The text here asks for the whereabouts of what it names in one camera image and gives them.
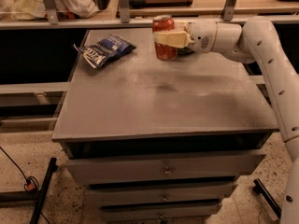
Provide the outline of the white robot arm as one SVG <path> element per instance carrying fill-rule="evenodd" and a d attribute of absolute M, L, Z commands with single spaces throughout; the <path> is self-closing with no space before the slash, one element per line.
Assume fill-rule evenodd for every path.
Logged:
<path fill-rule="evenodd" d="M 153 34 L 159 45 L 218 52 L 225 58 L 256 62 L 263 75 L 278 128 L 292 159 L 279 224 L 299 223 L 299 76 L 286 56 L 273 23 L 256 16 L 244 25 L 198 20 L 179 22 Z"/>

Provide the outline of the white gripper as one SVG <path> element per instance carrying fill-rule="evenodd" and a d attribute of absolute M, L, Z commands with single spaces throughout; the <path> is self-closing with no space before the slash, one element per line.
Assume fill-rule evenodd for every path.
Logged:
<path fill-rule="evenodd" d="M 157 44 L 183 49 L 188 47 L 194 52 L 208 53 L 214 46 L 217 23 L 214 21 L 175 22 L 176 31 L 160 31 L 153 33 Z"/>

